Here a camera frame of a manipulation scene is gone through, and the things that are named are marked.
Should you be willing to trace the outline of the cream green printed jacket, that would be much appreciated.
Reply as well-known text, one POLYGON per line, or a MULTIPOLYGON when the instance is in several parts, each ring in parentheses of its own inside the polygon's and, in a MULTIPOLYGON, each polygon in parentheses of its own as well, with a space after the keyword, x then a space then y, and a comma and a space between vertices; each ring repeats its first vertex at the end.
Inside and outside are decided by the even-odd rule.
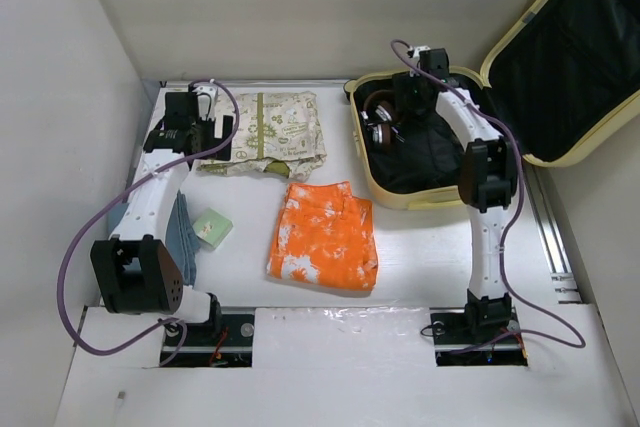
POLYGON ((311 91, 237 94, 240 124, 228 160, 200 160, 198 169, 235 176, 255 171, 305 182, 326 161, 317 96, 311 91))

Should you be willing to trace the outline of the green small box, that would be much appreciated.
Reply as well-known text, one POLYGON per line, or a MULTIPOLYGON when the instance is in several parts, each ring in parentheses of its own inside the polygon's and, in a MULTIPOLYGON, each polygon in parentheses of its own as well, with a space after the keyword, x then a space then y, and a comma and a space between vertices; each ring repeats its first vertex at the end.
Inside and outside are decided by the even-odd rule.
POLYGON ((227 217, 213 209, 206 209, 193 223, 196 236, 211 249, 216 249, 233 229, 227 217))

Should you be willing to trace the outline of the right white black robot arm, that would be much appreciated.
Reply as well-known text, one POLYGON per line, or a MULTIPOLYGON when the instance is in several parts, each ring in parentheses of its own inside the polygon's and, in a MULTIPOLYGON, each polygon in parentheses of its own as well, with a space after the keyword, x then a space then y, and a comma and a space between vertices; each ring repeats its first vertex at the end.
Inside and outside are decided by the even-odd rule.
POLYGON ((427 81, 428 105, 449 125, 464 155, 458 193, 472 233, 472 272, 458 335, 479 344, 503 333, 511 320, 513 289, 505 274, 506 235, 524 202, 517 143, 501 121, 480 111, 471 93, 449 74, 444 49, 394 39, 394 54, 427 81))

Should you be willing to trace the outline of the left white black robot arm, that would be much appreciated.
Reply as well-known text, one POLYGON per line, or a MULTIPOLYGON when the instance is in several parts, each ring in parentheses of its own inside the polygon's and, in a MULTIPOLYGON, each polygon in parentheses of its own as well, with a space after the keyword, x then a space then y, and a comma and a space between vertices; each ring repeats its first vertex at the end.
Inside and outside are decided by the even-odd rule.
POLYGON ((115 314, 161 314, 188 323, 201 343, 222 334, 217 298, 187 284, 167 232, 180 188, 192 169, 191 155, 228 146, 215 136, 210 113, 218 89, 199 86, 165 94, 165 113, 143 144, 144 182, 127 195, 127 208, 109 238, 90 252, 106 310, 115 314))

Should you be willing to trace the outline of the orange white shorts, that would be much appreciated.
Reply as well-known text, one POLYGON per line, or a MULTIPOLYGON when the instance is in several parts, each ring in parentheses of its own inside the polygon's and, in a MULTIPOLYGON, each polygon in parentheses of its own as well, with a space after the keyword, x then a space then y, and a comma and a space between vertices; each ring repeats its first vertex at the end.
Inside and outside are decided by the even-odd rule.
POLYGON ((372 202, 355 196, 348 181, 290 184, 266 273, 320 287, 372 291, 378 273, 372 202))

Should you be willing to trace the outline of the brown silver headphones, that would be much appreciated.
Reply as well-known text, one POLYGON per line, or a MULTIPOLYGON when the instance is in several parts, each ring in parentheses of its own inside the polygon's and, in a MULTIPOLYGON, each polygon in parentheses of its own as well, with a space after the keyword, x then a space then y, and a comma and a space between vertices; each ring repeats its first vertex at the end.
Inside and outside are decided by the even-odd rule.
POLYGON ((389 150, 394 142, 405 142, 399 129, 401 116, 394 99, 392 90, 377 90, 366 97, 360 109, 360 116, 371 141, 379 149, 389 150))

